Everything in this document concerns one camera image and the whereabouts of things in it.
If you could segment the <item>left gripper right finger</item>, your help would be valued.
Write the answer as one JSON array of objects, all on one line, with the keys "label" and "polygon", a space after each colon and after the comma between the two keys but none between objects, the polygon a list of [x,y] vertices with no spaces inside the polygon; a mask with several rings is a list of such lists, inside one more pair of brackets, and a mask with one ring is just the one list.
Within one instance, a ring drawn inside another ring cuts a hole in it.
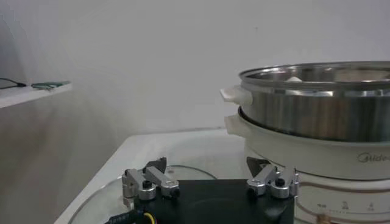
[{"label": "left gripper right finger", "polygon": [[255,197],[260,197],[267,191],[278,199],[298,196],[299,174],[295,167],[280,170],[266,159],[249,156],[246,163],[252,175],[247,180],[247,187]]}]

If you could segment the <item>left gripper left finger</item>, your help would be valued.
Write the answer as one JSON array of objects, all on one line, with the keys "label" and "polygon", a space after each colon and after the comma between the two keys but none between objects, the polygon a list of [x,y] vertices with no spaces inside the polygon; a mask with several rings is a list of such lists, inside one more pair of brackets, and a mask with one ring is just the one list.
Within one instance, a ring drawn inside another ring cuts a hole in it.
[{"label": "left gripper left finger", "polygon": [[123,204],[132,208],[136,198],[152,201],[156,198],[158,189],[164,198],[179,198],[179,182],[165,175],[166,168],[167,159],[161,157],[147,162],[140,170],[126,169],[121,176]]}]

